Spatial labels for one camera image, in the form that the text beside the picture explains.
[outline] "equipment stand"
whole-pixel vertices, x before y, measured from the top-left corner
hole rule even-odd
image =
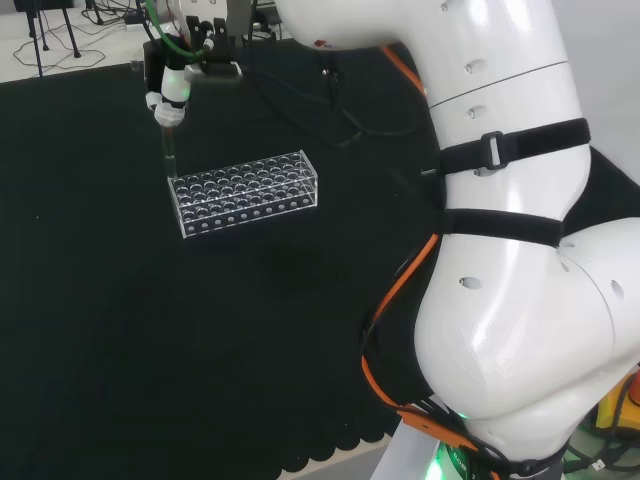
[[[40,24],[40,35],[42,36],[42,50],[46,52],[49,50],[49,47],[47,46],[47,39],[44,36],[44,28],[42,28],[42,16],[40,15],[39,5],[36,6],[36,11],[38,12],[38,23]]]
[[[38,74],[40,78],[42,75],[42,61],[40,60],[40,49],[38,48],[38,36],[36,35],[36,28],[34,19],[36,16],[38,17],[38,22],[40,23],[40,35],[42,37],[42,50],[45,52],[49,50],[49,46],[47,45],[47,40],[44,36],[44,27],[42,26],[42,17],[40,15],[40,1],[39,0],[28,0],[25,6],[25,11],[27,13],[27,22],[29,23],[29,36],[33,38],[33,48],[36,51],[36,60],[38,63]],[[80,51],[78,50],[78,46],[76,45],[76,38],[73,36],[73,29],[71,28],[71,22],[69,22],[69,15],[67,14],[66,7],[62,7],[62,15],[64,15],[64,21],[67,24],[67,30],[69,31],[69,38],[71,38],[71,45],[73,45],[73,56],[75,58],[80,58]]]
[[[69,38],[71,38],[71,45],[73,45],[73,56],[75,58],[80,58],[81,55],[78,51],[78,46],[76,45],[76,38],[73,36],[73,29],[69,22],[69,15],[67,15],[67,9],[64,6],[62,7],[62,15],[64,15],[64,21],[67,24],[67,30],[69,30]]]

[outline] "orange cable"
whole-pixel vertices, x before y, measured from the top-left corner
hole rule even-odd
[[[415,87],[420,91],[421,94],[427,94],[424,85],[422,85],[422,81],[420,81],[420,78],[415,73],[413,73],[413,71],[411,71],[411,69],[407,67],[402,60],[400,60],[400,57],[398,57],[395,52],[391,50],[391,48],[384,46],[380,47],[380,50],[382,50],[387,58],[391,60],[391,63],[393,63],[398,68],[398,70],[400,70],[405,75],[405,77],[411,80],[411,83],[415,85]]]
[[[384,296],[378,308],[376,309],[375,314],[373,315],[373,320],[371,322],[371,326],[376,322],[380,314],[387,307],[389,302],[393,299],[393,297],[400,291],[400,289],[407,282],[409,277],[413,275],[416,269],[422,264],[425,258],[431,253],[433,247],[435,247],[438,242],[438,235],[433,234],[427,244],[422,248],[420,253],[413,259],[413,261],[409,264],[407,269],[402,273],[400,278],[396,281],[396,283],[391,287],[389,292]],[[461,446],[467,447],[471,450],[478,451],[478,448],[466,437],[459,435],[448,428],[443,427],[442,425],[434,422],[433,420],[426,418],[423,414],[421,415],[421,411],[417,408],[414,408],[411,405],[400,406],[396,402],[394,402],[385,392],[380,388],[378,382],[376,382],[373,374],[371,373],[371,369],[369,368],[369,363],[367,359],[362,355],[361,359],[362,363],[362,371],[364,372],[365,378],[369,382],[369,385],[373,389],[373,391],[380,397],[380,399],[386,403],[387,405],[397,408],[398,414],[402,417],[402,420],[407,425],[412,426],[413,428],[417,428],[418,430],[431,435],[438,440],[453,446],[454,448],[459,448]],[[499,480],[498,474],[495,472],[491,472],[491,476],[493,480]]]

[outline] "tripod leg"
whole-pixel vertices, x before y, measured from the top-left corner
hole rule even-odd
[[[67,9],[62,7],[62,15],[64,15],[64,21],[67,24],[67,29],[69,30],[69,37],[71,38],[71,45],[73,45],[73,56],[75,58],[80,58],[80,52],[78,51],[78,46],[76,45],[76,39],[73,36],[73,29],[71,28],[71,23],[69,22],[69,15],[67,15]]]
[[[44,28],[42,28],[42,17],[40,16],[40,2],[36,3],[36,12],[38,12],[38,23],[40,23],[40,34],[42,35],[42,50],[45,52],[49,50],[47,40],[44,38]]]
[[[33,17],[31,15],[29,15],[28,12],[27,12],[27,21],[29,22],[29,31],[32,31],[34,33],[34,35],[33,35],[33,47],[36,49],[36,59],[38,60],[38,73],[40,74],[40,78],[43,78],[43,76],[42,76],[42,62],[40,61],[40,49],[38,48],[38,36],[35,34],[36,27],[35,27],[34,22],[33,22]]]

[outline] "green tube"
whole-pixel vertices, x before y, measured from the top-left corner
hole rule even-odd
[[[158,22],[158,16],[156,15],[156,7],[153,5],[153,0],[147,0],[146,6],[147,6],[147,11],[149,12],[149,18],[151,19],[151,23],[153,23],[153,26],[156,27],[156,30],[158,31],[158,34],[160,34],[160,38],[162,38],[164,43],[166,43],[173,51],[182,55],[183,57],[196,60],[198,57],[202,56],[202,54],[204,53],[202,50],[198,50],[197,52],[193,53],[187,50],[183,50],[182,48],[177,46],[175,43],[173,43],[171,39],[167,37],[167,35],[160,28],[160,23]]]

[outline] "green light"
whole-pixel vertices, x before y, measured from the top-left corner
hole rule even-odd
[[[424,477],[424,480],[442,480],[444,475],[442,474],[442,467],[440,466],[440,462],[438,459],[435,459],[429,465],[429,470],[427,470],[427,476]]]

